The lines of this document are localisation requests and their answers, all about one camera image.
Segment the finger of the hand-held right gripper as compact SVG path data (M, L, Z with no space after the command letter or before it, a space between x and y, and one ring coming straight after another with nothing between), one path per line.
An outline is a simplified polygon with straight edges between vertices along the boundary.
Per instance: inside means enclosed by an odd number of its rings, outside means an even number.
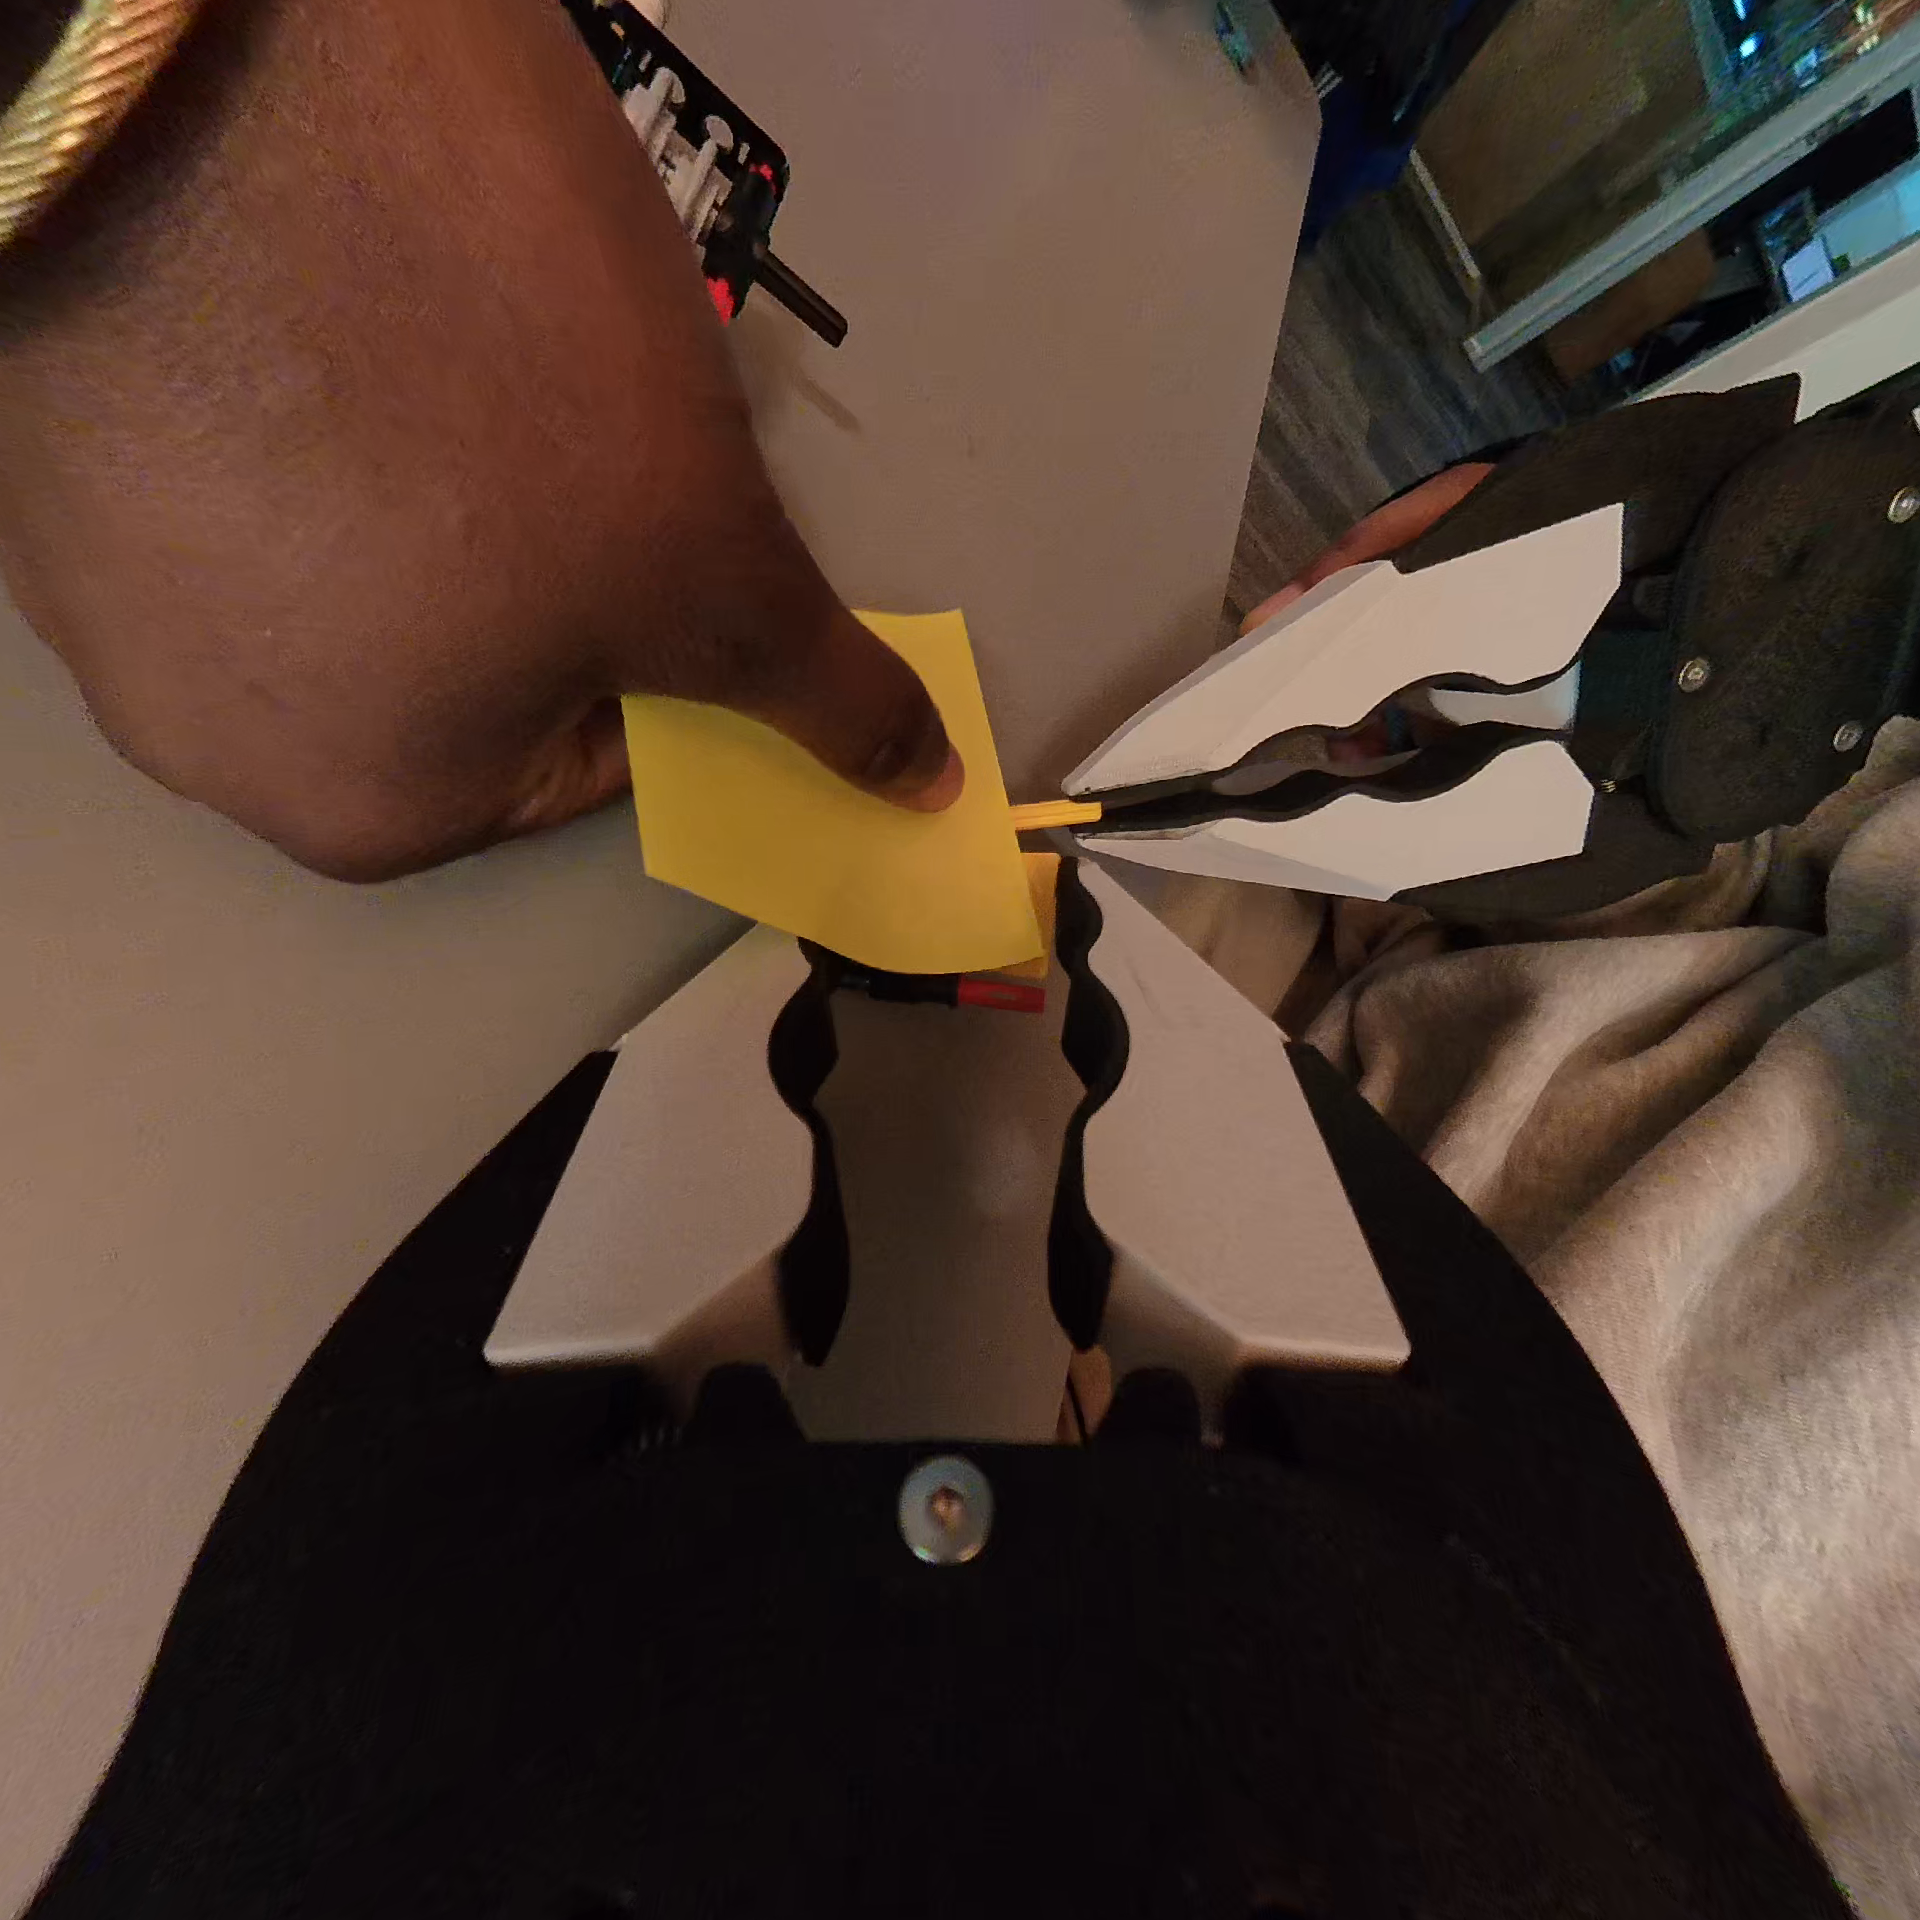
M1129 717L1065 792L1090 800L1222 774L1284 733L1355 724L1434 680L1555 680L1619 579L1619 504L1421 571L1351 565Z
M1296 771L1246 795L1171 782L1071 828L1093 857L1333 898L1392 901L1586 849L1597 783L1555 733L1469 724L1397 766Z

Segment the red and black marker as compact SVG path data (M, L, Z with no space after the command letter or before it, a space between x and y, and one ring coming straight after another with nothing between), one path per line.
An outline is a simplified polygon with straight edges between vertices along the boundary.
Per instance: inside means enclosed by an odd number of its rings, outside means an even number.
M1054 926L1058 926L1058 879L1060 879L1060 857L1058 854L1027 854L1027 879L1029 898L1036 907L1041 949L1023 964L1010 964L986 972L884 972L845 957L831 954L810 940L800 940L800 949L814 969L825 967L831 991L841 991L851 997L865 997L874 1002L900 1002L900 1005L942 1005L942 1008L986 1008L986 1013L1010 1013L1010 1016L1037 1016L1044 1013L1044 979L1053 976L1053 954L1054 954Z

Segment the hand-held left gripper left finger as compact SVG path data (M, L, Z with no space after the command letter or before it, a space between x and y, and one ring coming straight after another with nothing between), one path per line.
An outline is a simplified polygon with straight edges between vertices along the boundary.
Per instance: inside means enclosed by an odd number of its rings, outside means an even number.
M851 1238L820 1091L835 964L752 931L614 1049L492 1369L820 1369Z

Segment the yellow sticky note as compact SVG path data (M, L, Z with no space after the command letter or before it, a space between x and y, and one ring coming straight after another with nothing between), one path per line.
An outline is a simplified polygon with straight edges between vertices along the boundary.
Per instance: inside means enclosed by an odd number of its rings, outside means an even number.
M1048 939L959 611L858 621L925 684L963 760L936 813L874 800L781 733L665 696L619 707L650 879L884 972L1041 972Z

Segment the grey sweatpants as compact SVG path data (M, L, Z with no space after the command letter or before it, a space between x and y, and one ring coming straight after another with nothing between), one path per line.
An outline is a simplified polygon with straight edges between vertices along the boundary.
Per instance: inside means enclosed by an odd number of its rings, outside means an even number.
M1541 1285L1860 1917L1917 1917L1917 722L1563 922L1117 870Z

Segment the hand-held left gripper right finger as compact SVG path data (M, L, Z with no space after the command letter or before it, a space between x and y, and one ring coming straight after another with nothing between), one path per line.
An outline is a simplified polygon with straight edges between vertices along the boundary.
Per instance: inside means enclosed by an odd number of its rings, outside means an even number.
M1284 1032L1101 870L1054 879L1053 1312L1114 1371L1397 1371L1411 1340Z

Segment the person's right hand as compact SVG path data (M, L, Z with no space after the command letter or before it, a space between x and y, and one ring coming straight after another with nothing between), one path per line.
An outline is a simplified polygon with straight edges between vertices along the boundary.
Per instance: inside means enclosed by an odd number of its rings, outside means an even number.
M1416 535L1423 535L1441 517L1465 499L1489 474L1491 462L1459 462L1441 474L1407 488L1386 499L1379 511L1363 517L1335 543L1308 558L1284 589L1243 613L1238 636L1255 635L1265 621L1292 608L1305 590L1318 589L1333 576L1397 554Z

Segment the black tool set card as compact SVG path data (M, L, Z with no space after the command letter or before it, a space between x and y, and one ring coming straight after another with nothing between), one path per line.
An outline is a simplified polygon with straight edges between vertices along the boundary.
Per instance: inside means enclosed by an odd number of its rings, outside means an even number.
M790 185L785 148L669 41L663 11L564 5L672 204L718 321L735 325L752 293L763 293L839 350L845 316L772 245Z

